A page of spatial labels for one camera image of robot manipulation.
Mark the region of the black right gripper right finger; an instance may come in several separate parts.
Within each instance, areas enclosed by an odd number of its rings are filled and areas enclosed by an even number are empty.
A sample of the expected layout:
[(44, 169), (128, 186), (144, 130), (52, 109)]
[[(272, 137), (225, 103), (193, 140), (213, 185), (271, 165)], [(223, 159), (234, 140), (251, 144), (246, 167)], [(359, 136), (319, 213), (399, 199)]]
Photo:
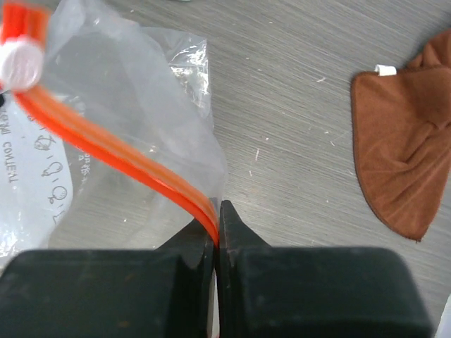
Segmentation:
[(222, 337), (431, 337), (402, 257), (361, 246), (275, 247), (221, 204), (216, 252)]

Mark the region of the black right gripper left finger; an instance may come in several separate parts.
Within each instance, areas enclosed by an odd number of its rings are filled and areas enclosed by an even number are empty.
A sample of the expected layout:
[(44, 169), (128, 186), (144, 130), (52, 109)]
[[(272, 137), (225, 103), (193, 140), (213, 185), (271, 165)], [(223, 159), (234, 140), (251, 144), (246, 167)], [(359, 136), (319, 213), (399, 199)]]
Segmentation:
[(193, 220), (154, 250), (32, 250), (1, 276), (2, 337), (209, 337), (214, 243)]

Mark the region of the clear zip top bag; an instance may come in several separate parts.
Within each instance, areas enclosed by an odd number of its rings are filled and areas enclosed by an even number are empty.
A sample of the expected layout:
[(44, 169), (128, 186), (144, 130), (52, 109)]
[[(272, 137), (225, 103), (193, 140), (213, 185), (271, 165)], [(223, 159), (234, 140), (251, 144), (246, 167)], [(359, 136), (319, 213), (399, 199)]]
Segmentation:
[(88, 246), (218, 240), (226, 183), (204, 37), (103, 1), (1, 2), (1, 263), (58, 229)]

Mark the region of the brown cloth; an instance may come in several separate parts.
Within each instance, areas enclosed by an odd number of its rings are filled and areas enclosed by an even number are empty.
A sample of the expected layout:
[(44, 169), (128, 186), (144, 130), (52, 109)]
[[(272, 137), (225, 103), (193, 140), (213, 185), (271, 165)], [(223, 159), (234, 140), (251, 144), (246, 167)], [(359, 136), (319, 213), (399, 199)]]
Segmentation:
[(403, 69), (379, 66), (351, 84), (357, 178), (374, 214), (419, 241), (440, 208), (450, 172), (450, 32)]

